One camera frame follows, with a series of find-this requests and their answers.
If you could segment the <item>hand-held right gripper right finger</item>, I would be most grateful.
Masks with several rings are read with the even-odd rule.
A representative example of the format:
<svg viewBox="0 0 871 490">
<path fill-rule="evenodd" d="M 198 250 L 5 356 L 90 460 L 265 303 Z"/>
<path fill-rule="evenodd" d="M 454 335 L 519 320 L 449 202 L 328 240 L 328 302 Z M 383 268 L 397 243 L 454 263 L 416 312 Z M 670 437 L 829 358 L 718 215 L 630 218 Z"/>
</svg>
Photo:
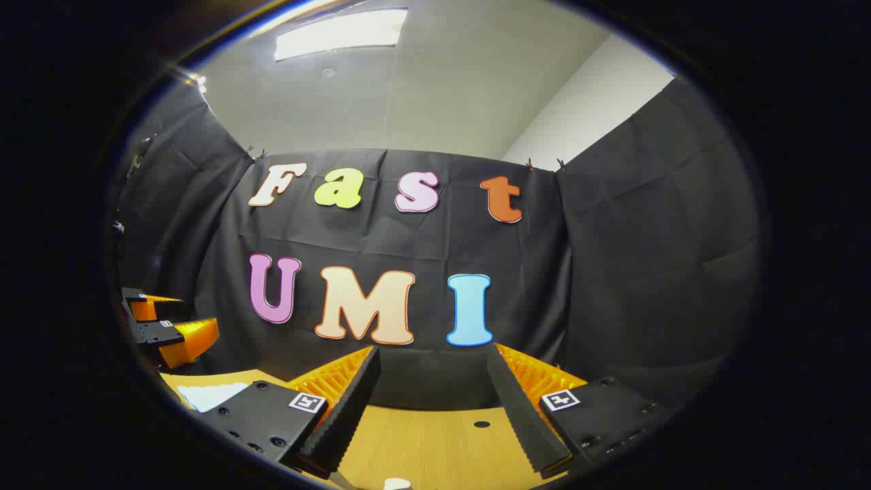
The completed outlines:
<svg viewBox="0 0 871 490">
<path fill-rule="evenodd" d="M 601 468 L 665 424 L 665 406 L 613 378 L 588 382 L 501 344 L 487 346 L 492 385 L 533 472 Z"/>
</svg>

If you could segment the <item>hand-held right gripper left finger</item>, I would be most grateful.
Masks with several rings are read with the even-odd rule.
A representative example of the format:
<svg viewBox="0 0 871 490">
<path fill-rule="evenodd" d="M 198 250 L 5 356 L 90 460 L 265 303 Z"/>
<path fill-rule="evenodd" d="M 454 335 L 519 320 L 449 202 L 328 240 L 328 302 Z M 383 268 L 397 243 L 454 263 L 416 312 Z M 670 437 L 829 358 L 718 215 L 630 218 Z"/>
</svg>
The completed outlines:
<svg viewBox="0 0 871 490">
<path fill-rule="evenodd" d="M 326 480 L 338 471 L 381 371 L 380 351 L 370 346 L 283 385 L 253 381 L 197 417 L 267 460 Z"/>
</svg>

